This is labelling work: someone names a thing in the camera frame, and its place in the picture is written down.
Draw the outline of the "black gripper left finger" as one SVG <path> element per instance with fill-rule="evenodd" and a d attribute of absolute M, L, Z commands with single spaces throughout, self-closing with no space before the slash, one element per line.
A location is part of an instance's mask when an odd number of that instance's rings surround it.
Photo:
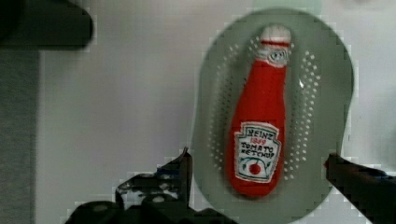
<path fill-rule="evenodd" d="M 138 174 L 115 189 L 115 200 L 78 206 L 64 224 L 237 224 L 222 213 L 189 206 L 192 156 L 180 155 L 154 173 Z"/>

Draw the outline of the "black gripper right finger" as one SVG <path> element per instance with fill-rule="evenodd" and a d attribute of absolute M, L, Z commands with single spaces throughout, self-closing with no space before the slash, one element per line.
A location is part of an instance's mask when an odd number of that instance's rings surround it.
<path fill-rule="evenodd" d="M 330 154 L 324 162 L 327 180 L 373 224 L 396 223 L 395 177 Z"/>

